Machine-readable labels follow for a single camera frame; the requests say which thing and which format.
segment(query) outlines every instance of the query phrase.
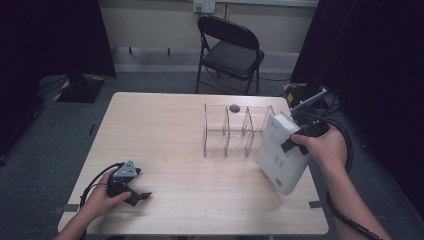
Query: gray floor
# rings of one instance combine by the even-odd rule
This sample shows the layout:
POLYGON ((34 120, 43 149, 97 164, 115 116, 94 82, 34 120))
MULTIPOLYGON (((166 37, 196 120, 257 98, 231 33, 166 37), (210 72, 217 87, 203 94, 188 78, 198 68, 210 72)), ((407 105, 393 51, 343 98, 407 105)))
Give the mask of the gray floor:
MULTIPOLYGON (((9 151, 8 162, 0 169, 0 239, 51 239, 55 236, 60 216, 52 214, 52 210, 67 203, 115 92, 194 92, 197 51, 171 49, 171 56, 168 56, 166 49, 132 50, 130 55, 128 49, 113 49, 117 79, 106 81, 93 104, 54 102, 51 99, 57 89, 49 90, 60 85, 62 76, 43 79, 42 85, 54 84, 40 90, 45 93, 45 103, 39 116, 9 151)), ((267 56, 270 57, 264 62, 261 76, 278 81, 263 80, 257 95, 281 96, 284 93, 282 85, 286 83, 283 80, 290 77, 297 56, 272 53, 267 56)), ((213 81, 207 73, 203 73, 202 78, 213 81)), ((206 86, 201 87, 200 93, 221 94, 206 86)), ((378 159, 362 148, 363 136, 359 129, 342 112, 332 117, 345 126, 353 140, 355 158, 350 176, 377 218, 393 239, 424 239, 421 219, 378 159)), ((327 190, 320 170, 313 162, 310 168, 320 198, 324 200, 327 190)), ((330 226, 327 234, 274 238, 337 239, 334 218, 326 207, 324 211, 330 226)))

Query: table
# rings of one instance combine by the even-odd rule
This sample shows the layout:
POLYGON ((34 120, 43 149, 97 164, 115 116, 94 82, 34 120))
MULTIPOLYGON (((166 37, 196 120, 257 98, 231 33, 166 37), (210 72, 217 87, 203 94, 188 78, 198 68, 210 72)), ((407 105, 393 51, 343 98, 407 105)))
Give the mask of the table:
MULTIPOLYGON (((282 196, 249 158, 203 156, 204 105, 269 106, 288 113, 283 98, 116 93, 106 111, 69 204, 116 162, 133 160, 143 173, 130 186, 153 192, 135 207, 122 203, 88 228, 115 235, 325 234, 309 169, 293 194, 282 196)), ((65 212, 59 231, 75 213, 65 212)))

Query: hand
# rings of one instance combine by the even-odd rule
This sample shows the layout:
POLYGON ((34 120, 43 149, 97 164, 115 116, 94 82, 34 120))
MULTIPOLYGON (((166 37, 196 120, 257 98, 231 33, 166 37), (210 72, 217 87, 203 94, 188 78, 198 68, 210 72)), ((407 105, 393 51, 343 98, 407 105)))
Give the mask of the hand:
POLYGON ((294 134, 291 139, 305 145, 321 169, 344 168, 347 160, 346 142, 334 126, 330 125, 330 129, 318 138, 294 134))
POLYGON ((80 212, 86 214, 86 217, 94 220, 131 196, 131 192, 124 192, 113 198, 107 195, 107 181, 114 171, 112 169, 102 176, 87 202, 81 208, 80 212))

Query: clear acrylic organizer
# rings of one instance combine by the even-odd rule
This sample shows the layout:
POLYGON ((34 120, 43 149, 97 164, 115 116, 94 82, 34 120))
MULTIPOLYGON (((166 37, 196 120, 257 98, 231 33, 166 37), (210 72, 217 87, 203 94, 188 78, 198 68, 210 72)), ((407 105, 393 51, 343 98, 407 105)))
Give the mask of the clear acrylic organizer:
POLYGON ((272 106, 237 106, 205 104, 204 157, 249 157, 252 148, 259 149, 262 133, 272 106))

